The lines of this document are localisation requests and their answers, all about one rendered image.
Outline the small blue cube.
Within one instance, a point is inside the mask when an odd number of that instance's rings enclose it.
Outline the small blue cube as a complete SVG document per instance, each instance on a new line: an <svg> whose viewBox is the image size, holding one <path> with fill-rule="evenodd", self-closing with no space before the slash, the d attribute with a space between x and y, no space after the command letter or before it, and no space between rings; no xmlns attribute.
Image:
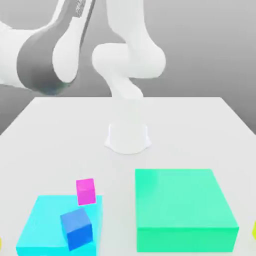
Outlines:
<svg viewBox="0 0 256 256"><path fill-rule="evenodd" d="M93 241L93 226L83 207L60 215L63 236L69 251Z"/></svg>

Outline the small magenta cube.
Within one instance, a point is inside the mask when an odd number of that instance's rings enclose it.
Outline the small magenta cube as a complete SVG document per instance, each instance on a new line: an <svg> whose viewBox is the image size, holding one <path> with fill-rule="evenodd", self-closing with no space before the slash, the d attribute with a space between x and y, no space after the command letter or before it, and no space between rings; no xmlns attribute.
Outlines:
<svg viewBox="0 0 256 256"><path fill-rule="evenodd" d="M93 178L76 180L77 202L79 206L96 203Z"/></svg>

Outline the large cyan box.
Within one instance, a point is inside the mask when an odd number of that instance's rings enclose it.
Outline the large cyan box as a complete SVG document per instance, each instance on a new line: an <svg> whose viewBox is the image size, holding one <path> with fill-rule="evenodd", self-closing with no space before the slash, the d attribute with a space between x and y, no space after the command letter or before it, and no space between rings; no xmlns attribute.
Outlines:
<svg viewBox="0 0 256 256"><path fill-rule="evenodd" d="M18 256L99 256L103 197L83 206L91 223L93 240L72 251L63 234L60 216L79 208L76 195L39 195L16 244Z"/></svg>

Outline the large green box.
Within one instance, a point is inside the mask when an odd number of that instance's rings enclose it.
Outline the large green box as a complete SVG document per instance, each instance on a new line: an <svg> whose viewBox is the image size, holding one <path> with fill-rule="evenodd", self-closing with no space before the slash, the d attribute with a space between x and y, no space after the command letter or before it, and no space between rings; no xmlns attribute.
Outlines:
<svg viewBox="0 0 256 256"><path fill-rule="evenodd" d="M140 253L229 253L239 225L210 169L135 170Z"/></svg>

